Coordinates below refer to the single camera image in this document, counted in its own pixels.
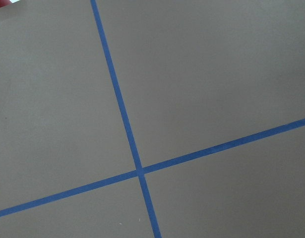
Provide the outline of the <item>red cylinder bottle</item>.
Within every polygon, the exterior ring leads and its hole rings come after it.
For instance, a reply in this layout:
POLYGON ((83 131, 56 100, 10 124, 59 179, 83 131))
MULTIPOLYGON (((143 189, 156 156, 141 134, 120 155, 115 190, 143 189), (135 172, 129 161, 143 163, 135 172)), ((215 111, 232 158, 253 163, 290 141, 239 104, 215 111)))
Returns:
POLYGON ((7 6, 7 5, 10 5, 10 4, 11 4, 10 0, 0 0, 0 8, 4 7, 4 6, 7 6))

